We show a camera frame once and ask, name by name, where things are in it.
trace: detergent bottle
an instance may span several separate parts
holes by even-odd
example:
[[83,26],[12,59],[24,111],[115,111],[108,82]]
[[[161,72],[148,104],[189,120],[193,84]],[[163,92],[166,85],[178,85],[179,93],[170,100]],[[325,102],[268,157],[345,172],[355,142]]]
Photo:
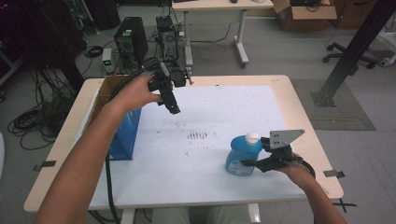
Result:
[[254,166],[244,166],[240,161],[257,161],[262,151],[262,141],[257,133],[235,137],[231,141],[231,151],[225,163],[226,170],[233,175],[251,175]]

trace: black pole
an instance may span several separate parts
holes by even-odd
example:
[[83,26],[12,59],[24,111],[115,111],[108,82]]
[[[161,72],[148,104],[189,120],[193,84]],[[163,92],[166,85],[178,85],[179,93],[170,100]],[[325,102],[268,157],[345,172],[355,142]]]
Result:
[[349,43],[337,65],[334,67],[319,92],[313,92],[316,106],[334,106],[332,98],[376,36],[396,10],[395,0],[378,0],[361,28]]

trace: human hand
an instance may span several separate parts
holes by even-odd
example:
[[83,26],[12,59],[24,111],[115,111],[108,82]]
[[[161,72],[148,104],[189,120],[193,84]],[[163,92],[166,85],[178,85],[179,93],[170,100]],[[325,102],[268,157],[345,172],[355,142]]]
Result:
[[277,171],[287,175],[302,190],[306,190],[306,188],[316,183],[315,178],[309,173],[309,170],[301,164],[285,166],[277,169]]
[[110,102],[119,106],[124,113],[143,107],[151,102],[160,102],[163,99],[160,94],[149,91],[148,83],[154,76],[136,77],[130,81]]

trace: white bottle cap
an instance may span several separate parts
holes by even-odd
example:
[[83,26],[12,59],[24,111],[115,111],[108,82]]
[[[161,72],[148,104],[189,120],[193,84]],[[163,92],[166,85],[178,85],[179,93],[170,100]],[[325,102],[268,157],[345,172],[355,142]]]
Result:
[[259,139],[260,136],[257,133],[247,133],[247,135],[245,135],[245,142],[250,146],[256,145]]

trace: office chair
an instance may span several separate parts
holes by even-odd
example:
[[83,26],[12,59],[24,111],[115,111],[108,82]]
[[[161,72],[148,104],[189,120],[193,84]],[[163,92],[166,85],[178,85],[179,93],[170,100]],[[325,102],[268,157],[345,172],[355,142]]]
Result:
[[[344,48],[343,46],[341,46],[340,44],[337,44],[335,42],[333,42],[332,44],[327,46],[327,50],[333,50],[334,48],[340,50],[341,53],[328,54],[322,60],[324,63],[328,63],[330,61],[330,58],[341,58],[341,56],[343,56],[343,53],[346,51],[346,48]],[[368,69],[373,69],[373,68],[375,68],[375,65],[378,64],[378,60],[377,59],[369,58],[369,57],[366,57],[366,56],[361,56],[359,58],[359,60],[368,63],[367,66],[366,66]],[[358,71],[358,69],[359,69],[358,63],[356,63],[354,65],[353,69],[350,71],[349,75],[350,76],[354,75],[356,73],[356,71]]]

